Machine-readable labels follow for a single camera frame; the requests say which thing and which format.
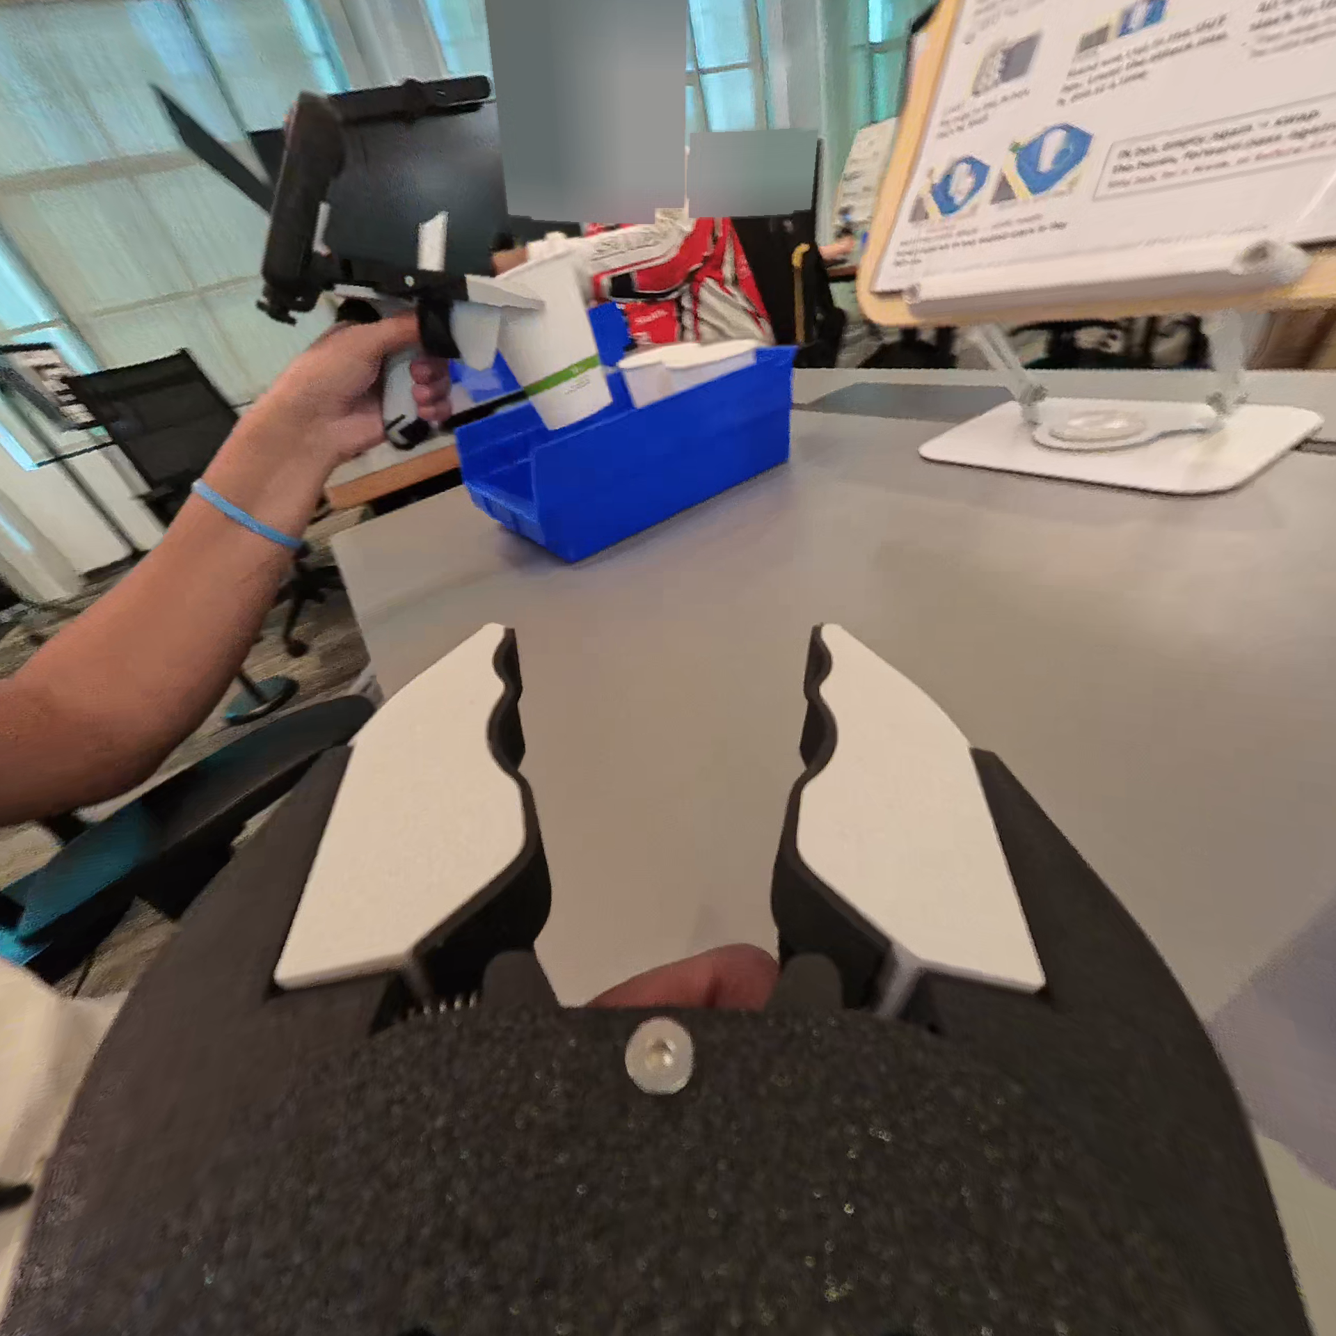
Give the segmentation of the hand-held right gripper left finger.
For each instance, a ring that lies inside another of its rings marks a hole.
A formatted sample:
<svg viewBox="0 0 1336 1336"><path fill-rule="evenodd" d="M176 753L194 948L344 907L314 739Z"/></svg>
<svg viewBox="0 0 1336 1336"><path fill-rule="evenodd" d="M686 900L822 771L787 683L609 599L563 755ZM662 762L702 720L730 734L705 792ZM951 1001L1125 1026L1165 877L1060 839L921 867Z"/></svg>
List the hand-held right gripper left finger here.
<svg viewBox="0 0 1336 1336"><path fill-rule="evenodd" d="M519 637L486 623L358 730L277 988L394 974L423 1005L464 1005L495 959L535 948L551 877L520 695Z"/></svg>

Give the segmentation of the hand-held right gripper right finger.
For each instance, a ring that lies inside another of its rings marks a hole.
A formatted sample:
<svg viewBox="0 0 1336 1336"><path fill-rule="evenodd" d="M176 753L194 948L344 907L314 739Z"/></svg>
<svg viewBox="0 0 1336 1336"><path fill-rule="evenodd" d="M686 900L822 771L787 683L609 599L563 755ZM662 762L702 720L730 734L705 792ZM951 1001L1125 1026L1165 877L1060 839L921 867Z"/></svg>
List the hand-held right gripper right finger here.
<svg viewBox="0 0 1336 1336"><path fill-rule="evenodd" d="M1042 995L1042 954L964 730L836 623L811 628L804 701L772 878L781 962L820 962L836 1002L868 1012L904 1012L940 976Z"/></svg>

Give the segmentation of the white paper cup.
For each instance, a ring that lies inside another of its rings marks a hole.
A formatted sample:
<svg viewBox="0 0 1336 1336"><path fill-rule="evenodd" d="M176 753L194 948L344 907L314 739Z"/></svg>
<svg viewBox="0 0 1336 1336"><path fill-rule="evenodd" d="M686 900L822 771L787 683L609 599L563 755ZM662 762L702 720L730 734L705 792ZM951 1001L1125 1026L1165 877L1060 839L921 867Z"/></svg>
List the white paper cup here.
<svg viewBox="0 0 1336 1336"><path fill-rule="evenodd" d="M757 348L756 340L669 344L662 353L665 393L678 395L742 372L757 362Z"/></svg>
<svg viewBox="0 0 1336 1336"><path fill-rule="evenodd" d="M499 279L510 296L540 307L505 307L499 353L548 430L563 430L611 408L607 369L599 353L569 258L540 258Z"/></svg>
<svg viewBox="0 0 1336 1336"><path fill-rule="evenodd" d="M682 353L686 352L690 347L685 344L656 344L638 353L628 353L617 362L636 409L685 392Z"/></svg>

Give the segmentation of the person's left hand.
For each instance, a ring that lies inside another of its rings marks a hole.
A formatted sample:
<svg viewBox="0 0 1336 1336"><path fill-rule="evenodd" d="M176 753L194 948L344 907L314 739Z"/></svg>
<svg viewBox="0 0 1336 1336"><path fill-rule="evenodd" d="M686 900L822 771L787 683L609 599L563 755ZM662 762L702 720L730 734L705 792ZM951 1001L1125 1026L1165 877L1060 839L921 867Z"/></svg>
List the person's left hand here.
<svg viewBox="0 0 1336 1336"><path fill-rule="evenodd" d="M268 524L301 536L344 461L386 442L382 392L409 356L410 409L449 413L449 361L420 348L415 314L335 322L239 416L205 481Z"/></svg>

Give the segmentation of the person's right hand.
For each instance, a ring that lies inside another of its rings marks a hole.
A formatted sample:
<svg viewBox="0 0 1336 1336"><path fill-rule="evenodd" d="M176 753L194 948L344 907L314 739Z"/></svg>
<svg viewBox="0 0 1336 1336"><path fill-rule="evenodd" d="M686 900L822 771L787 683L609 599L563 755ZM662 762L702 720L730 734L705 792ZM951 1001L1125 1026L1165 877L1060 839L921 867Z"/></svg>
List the person's right hand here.
<svg viewBox="0 0 1336 1336"><path fill-rule="evenodd" d="M756 945L722 945L628 976L592 1007L761 1009L779 983L779 961Z"/></svg>

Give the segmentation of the black video bar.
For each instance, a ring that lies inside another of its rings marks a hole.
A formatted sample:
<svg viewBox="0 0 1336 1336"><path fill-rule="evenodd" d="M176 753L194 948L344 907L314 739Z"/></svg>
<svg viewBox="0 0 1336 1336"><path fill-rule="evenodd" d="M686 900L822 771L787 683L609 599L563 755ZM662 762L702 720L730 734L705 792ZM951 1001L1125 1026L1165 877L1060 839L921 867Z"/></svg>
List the black video bar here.
<svg viewBox="0 0 1336 1336"><path fill-rule="evenodd" d="M344 123L413 121L478 110L493 100L493 81L486 74L404 79L394 87L330 94L328 100Z"/></svg>

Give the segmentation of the wood-edged table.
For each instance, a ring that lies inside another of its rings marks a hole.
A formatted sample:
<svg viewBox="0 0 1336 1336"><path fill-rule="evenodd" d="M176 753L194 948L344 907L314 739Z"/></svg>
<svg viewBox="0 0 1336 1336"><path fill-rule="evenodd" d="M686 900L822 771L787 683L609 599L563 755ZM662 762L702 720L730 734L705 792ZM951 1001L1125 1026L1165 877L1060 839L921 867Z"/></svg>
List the wood-edged table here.
<svg viewBox="0 0 1336 1336"><path fill-rule="evenodd" d="M433 433L415 448L381 442L341 464L327 481L330 510L352 510L459 470L456 433Z"/></svg>

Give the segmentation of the small marker sign stand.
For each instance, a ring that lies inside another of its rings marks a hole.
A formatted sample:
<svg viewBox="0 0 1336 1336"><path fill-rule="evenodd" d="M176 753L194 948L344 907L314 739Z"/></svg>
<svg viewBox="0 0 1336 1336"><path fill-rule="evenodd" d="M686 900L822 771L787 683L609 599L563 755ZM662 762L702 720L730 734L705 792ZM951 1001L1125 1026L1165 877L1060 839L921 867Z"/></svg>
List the small marker sign stand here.
<svg viewBox="0 0 1336 1336"><path fill-rule="evenodd" d="M84 433L99 430L111 444L116 444L111 435L93 424L92 413L69 392L69 380L76 375L77 372L65 362L62 352L49 342L9 342L2 347L4 387L11 387L29 403L40 408L47 419L62 428L81 428Z"/></svg>

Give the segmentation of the blue wristband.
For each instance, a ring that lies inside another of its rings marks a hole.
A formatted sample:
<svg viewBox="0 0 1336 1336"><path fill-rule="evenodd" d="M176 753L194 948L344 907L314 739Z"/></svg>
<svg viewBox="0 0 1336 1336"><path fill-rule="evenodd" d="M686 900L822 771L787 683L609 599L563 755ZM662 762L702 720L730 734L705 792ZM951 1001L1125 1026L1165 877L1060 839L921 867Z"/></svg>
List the blue wristband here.
<svg viewBox="0 0 1336 1336"><path fill-rule="evenodd" d="M201 499L210 509L218 516L236 524L239 530L262 538L266 543L275 543L277 548L290 553L294 558L303 551L303 536L294 536L275 524L268 524L252 510L245 510L235 502L231 502L224 491L214 489L205 477L192 481L190 488L192 496Z"/></svg>

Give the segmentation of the printed instruction sheet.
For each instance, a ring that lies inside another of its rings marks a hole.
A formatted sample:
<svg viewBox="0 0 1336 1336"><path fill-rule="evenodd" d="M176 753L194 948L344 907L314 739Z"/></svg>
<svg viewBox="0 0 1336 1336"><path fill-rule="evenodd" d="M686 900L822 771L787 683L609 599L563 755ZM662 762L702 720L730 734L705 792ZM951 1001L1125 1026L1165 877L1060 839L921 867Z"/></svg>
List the printed instruction sheet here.
<svg viewBox="0 0 1336 1336"><path fill-rule="evenodd" d="M1335 1L956 1L945 38L872 293L1335 240Z"/></svg>

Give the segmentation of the black wall screen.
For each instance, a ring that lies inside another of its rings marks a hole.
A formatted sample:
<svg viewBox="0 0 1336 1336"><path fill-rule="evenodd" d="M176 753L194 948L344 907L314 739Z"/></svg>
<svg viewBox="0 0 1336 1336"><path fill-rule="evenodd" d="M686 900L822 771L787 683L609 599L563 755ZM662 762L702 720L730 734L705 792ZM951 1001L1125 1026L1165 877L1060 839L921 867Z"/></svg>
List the black wall screen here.
<svg viewBox="0 0 1336 1336"><path fill-rule="evenodd" d="M495 95L413 121L344 123L328 94L290 110L261 277L299 301L335 286L337 263L417 269L417 225L449 212L449 277L493 277L511 225Z"/></svg>

